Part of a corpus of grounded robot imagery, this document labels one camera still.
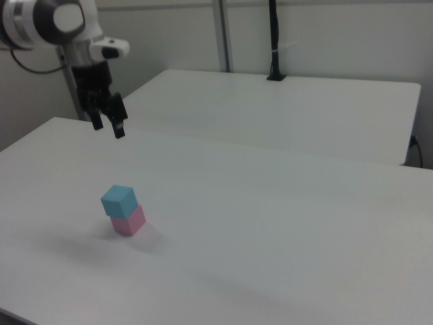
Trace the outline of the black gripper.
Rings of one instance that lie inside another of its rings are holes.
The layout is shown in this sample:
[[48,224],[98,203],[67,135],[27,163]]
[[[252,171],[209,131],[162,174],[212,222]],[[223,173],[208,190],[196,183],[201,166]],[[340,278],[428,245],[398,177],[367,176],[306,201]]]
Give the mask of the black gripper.
[[106,116],[111,116],[112,113],[111,124],[115,138],[124,137],[124,120],[127,119],[127,112],[121,95],[115,93],[111,96],[112,76],[108,63],[72,67],[72,74],[80,109],[90,116],[93,128],[97,131],[104,127],[100,114],[93,112],[94,110],[100,110]]

